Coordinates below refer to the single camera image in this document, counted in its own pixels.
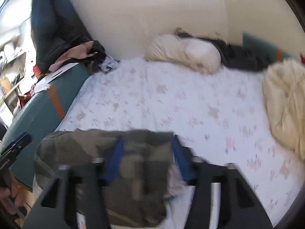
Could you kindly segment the person left hand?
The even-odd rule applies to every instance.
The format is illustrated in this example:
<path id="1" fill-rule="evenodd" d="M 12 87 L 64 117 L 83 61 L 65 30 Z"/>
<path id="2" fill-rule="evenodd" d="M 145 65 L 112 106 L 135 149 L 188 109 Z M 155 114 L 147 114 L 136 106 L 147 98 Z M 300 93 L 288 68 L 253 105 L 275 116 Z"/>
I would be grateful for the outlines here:
<path id="1" fill-rule="evenodd" d="M 11 215 L 15 215 L 15 209 L 5 200 L 12 198 L 14 200 L 14 205 L 17 208 L 24 207 L 25 204 L 25 195 L 24 189 L 19 186 L 13 175 L 10 175 L 11 179 L 11 188 L 1 187 L 1 203 L 7 212 Z"/>

